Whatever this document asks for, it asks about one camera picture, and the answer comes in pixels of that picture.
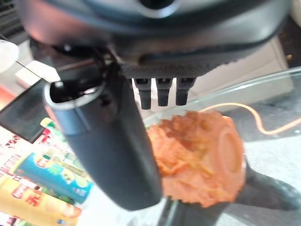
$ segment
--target colorful packaging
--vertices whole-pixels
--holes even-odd
[[[29,178],[52,189],[56,194],[69,197],[78,203],[86,200],[93,186],[93,183],[69,169],[35,153],[24,156],[11,170],[11,173]]]
[[[20,176],[17,176],[17,175],[13,176],[12,178],[16,181],[19,181],[21,184],[23,184],[23,185],[25,185],[29,188],[32,188],[34,190],[38,190],[38,191],[43,192],[45,194],[51,195],[52,197],[55,197],[55,198],[57,198],[59,200],[62,200],[66,203],[69,203],[71,205],[73,205],[75,203],[75,201],[73,199],[68,198],[66,196],[63,196],[63,195],[58,195],[52,189],[44,187],[43,185],[41,185],[39,183],[31,182],[31,181],[29,181],[25,178],[22,178]]]
[[[76,226],[81,209],[0,172],[0,211],[36,226]]]

